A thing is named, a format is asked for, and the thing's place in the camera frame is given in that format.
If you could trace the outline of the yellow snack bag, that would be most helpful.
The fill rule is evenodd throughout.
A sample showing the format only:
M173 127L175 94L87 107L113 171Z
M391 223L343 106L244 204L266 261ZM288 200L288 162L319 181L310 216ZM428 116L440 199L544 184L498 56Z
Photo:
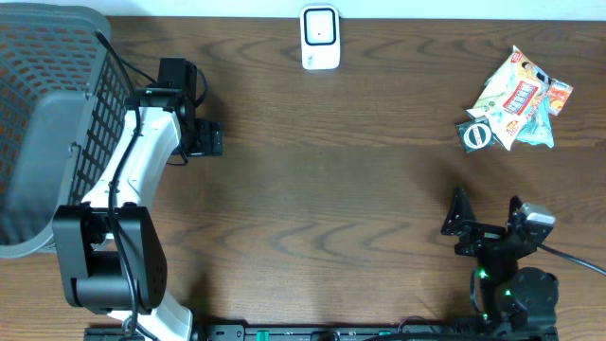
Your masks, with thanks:
M514 45L466 112L472 118L486 118L495 138L509 151L543 102L551 82L552 79Z

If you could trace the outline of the round green label snack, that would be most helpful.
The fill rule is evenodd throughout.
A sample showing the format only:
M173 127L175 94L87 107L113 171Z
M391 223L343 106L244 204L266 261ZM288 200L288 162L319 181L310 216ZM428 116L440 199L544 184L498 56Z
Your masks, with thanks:
M489 121L485 117L460 123L456 128L466 153L486 149L495 143Z

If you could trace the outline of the orange tissue pack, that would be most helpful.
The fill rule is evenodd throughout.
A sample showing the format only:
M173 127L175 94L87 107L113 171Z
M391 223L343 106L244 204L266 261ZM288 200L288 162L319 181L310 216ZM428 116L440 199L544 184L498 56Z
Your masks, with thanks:
M557 116L573 91L574 87L572 85L553 79L547 91L549 97L549 114Z

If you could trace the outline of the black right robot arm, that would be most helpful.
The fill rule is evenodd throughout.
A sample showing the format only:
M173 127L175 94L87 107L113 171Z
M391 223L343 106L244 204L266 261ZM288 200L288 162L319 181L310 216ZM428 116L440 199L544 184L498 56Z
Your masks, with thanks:
M440 233L458 237L454 252L477 260L472 295L474 308L487 316L487 332L536 336L556 324L558 279L536 267L520 267L552 232L556 218L546 207L509 201L507 224L479 222L463 188L454 190Z

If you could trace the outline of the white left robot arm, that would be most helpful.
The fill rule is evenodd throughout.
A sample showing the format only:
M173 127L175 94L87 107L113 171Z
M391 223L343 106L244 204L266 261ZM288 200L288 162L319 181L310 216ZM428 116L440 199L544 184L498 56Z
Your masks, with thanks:
M148 88L127 105L107 168L52 230L66 301L120 321L88 337L190 340L193 312L167 291L168 264L150 210L169 158L220 156L221 125L198 118L184 90Z

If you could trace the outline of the teal snack pouch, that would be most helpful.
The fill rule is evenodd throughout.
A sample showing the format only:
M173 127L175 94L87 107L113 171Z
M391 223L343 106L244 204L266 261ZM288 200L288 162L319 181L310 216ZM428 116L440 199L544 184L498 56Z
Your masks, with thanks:
M516 139L530 145L545 145L548 148L555 146L549 119L549 99L539 105Z

